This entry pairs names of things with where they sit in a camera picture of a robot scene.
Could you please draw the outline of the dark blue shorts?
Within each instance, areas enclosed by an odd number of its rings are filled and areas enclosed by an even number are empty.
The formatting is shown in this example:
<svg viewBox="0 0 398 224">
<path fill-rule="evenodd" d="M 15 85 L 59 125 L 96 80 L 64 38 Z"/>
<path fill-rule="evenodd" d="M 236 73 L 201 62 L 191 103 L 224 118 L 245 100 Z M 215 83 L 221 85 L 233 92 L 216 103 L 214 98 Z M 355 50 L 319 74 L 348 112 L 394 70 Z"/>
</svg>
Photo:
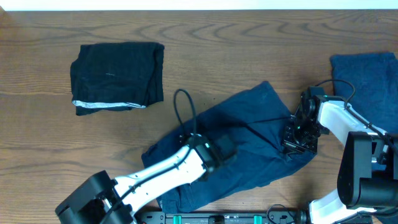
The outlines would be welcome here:
<svg viewBox="0 0 398 224">
<path fill-rule="evenodd" d="M 294 174 L 312 152 L 286 154 L 282 146 L 290 111 L 269 82 L 233 95 L 197 116 L 197 131 L 224 154 L 235 152 L 206 181 L 181 185 L 157 198 L 165 213 L 188 213 L 243 190 Z"/>
</svg>

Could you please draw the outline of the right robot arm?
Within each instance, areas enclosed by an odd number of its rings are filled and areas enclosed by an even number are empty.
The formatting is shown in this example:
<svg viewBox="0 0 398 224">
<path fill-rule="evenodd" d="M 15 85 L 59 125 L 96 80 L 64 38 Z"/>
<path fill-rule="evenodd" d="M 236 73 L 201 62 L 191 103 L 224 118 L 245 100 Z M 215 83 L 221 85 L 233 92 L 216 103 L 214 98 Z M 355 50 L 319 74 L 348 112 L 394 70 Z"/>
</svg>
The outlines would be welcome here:
<svg viewBox="0 0 398 224">
<path fill-rule="evenodd" d="M 284 154 L 315 154 L 318 138 L 329 133 L 345 148 L 337 187 L 311 201 L 299 222 L 371 223 L 373 216 L 397 216 L 397 135 L 372 125 L 343 97 L 310 86 L 284 129 Z"/>
</svg>

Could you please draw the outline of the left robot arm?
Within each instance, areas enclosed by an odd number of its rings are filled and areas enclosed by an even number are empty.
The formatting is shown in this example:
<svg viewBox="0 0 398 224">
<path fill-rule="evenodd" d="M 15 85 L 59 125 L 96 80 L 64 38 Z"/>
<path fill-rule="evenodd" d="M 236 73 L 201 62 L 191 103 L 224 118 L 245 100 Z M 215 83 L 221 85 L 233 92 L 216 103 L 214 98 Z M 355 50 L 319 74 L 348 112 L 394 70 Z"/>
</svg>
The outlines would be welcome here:
<svg viewBox="0 0 398 224">
<path fill-rule="evenodd" d="M 135 223 L 135 214 L 176 187 L 205 179 L 237 153 L 227 135 L 192 134 L 170 157 L 139 172 L 110 178 L 104 170 L 84 181 L 55 209 L 61 223 Z"/>
</svg>

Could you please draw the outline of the folded black garment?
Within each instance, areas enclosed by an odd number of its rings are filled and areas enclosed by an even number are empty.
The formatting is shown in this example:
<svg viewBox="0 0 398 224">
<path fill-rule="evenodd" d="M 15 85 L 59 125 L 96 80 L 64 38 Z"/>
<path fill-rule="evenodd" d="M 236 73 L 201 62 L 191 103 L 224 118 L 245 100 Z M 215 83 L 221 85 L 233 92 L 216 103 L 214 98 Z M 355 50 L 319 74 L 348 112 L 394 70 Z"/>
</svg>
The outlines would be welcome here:
<svg viewBox="0 0 398 224">
<path fill-rule="evenodd" d="M 76 115 L 144 109 L 163 101 L 164 50 L 158 42 L 81 45 L 70 66 Z"/>
</svg>

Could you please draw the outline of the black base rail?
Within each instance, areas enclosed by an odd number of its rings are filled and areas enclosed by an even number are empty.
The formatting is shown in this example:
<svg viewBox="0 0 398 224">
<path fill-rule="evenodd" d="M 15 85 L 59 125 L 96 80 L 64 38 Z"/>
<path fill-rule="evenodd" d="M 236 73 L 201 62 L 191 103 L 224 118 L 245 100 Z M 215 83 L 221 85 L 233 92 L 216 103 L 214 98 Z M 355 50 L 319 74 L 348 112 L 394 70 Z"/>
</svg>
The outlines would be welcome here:
<svg viewBox="0 0 398 224">
<path fill-rule="evenodd" d="M 138 224 L 306 224 L 305 212 L 277 208 L 265 213 L 177 213 L 142 212 Z"/>
</svg>

